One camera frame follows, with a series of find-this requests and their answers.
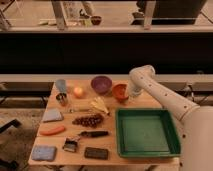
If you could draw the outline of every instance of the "cup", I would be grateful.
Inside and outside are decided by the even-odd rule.
[[[61,106],[66,106],[68,104],[67,94],[59,93],[56,96],[56,100],[59,102]]]

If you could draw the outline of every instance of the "plastic tray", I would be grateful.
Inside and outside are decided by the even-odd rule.
[[[116,135],[121,157],[180,156],[180,142],[167,110],[118,109]]]

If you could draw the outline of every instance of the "yellow object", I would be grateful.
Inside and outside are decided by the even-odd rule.
[[[94,108],[103,111],[106,114],[109,114],[109,110],[107,109],[104,101],[100,97],[95,97],[94,100],[91,102],[91,105]]]

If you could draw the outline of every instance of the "carrot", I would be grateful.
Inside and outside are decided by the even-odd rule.
[[[49,135],[55,135],[55,134],[61,133],[61,132],[65,131],[65,130],[66,130],[65,126],[59,126],[59,127],[50,129],[48,131],[39,131],[39,133],[41,135],[49,136]]]

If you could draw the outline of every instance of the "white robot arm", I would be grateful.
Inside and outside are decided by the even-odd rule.
[[[146,90],[183,124],[181,171],[213,171],[213,107],[193,103],[157,83],[154,75],[151,65],[132,69],[128,93],[137,96]]]

